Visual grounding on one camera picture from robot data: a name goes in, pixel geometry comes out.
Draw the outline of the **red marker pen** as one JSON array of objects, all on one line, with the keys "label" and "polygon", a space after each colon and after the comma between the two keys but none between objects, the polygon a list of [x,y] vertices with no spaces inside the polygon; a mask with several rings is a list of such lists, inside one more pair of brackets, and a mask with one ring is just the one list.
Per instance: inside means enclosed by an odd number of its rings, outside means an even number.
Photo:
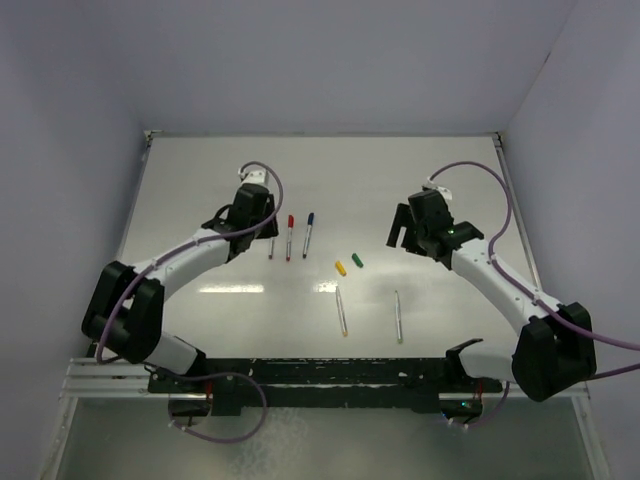
[{"label": "red marker pen", "polygon": [[287,228],[287,238],[286,238],[286,257],[285,258],[287,262],[291,260],[292,237],[293,237],[293,227],[289,225]]}]

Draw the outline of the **green pen cap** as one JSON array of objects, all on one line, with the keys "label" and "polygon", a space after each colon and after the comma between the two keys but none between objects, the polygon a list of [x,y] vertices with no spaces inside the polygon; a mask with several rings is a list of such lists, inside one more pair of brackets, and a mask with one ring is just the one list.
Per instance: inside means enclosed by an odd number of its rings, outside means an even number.
[{"label": "green pen cap", "polygon": [[364,267],[364,263],[362,262],[362,260],[360,259],[360,257],[358,256],[357,253],[353,253],[351,255],[351,258],[352,258],[353,262],[355,263],[355,265],[358,268],[363,268]]}]

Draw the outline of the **yellow pen cap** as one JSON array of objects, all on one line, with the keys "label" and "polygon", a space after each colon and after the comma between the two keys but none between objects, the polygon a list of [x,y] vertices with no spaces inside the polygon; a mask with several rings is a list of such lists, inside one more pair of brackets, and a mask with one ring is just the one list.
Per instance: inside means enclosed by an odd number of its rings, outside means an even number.
[{"label": "yellow pen cap", "polygon": [[346,271],[345,267],[343,266],[343,264],[340,261],[336,261],[335,262],[335,268],[336,268],[337,272],[341,276],[346,276],[347,275],[347,271]]}]

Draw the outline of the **yellow marker pen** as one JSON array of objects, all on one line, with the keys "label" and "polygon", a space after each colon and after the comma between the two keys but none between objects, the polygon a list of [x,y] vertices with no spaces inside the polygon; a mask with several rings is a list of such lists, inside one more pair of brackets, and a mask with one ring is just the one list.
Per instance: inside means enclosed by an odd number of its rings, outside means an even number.
[{"label": "yellow marker pen", "polygon": [[348,327],[347,327],[347,323],[346,323],[345,310],[344,310],[343,300],[342,300],[341,291],[340,291],[339,286],[336,286],[336,288],[335,288],[335,299],[336,299],[336,306],[337,306],[337,312],[338,312],[338,318],[339,318],[341,333],[342,333],[343,337],[347,337],[348,336]]}]

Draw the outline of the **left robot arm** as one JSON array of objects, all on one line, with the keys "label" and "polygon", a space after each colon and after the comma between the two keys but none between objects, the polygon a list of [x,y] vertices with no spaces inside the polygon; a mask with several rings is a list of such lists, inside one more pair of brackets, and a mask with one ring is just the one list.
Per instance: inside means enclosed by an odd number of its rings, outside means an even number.
[{"label": "left robot arm", "polygon": [[267,186],[244,182],[232,203],[201,225],[192,239],[157,260],[104,267],[81,331],[131,364],[170,371],[184,392],[202,387],[207,374],[201,350],[163,331],[164,304],[202,274],[228,264],[258,239],[278,235],[276,202]]}]

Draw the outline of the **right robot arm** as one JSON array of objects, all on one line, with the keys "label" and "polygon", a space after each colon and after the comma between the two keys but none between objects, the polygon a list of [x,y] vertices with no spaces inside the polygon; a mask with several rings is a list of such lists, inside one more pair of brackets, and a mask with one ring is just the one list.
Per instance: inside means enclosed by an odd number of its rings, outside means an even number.
[{"label": "right robot arm", "polygon": [[428,257],[465,279],[517,336],[507,348],[475,338],[447,350],[444,376],[452,389],[467,391],[487,378],[515,383],[529,399],[542,402],[596,373],[586,308],[563,304],[499,266],[483,233],[468,221],[455,222],[440,192],[425,188],[398,204],[386,244]]}]

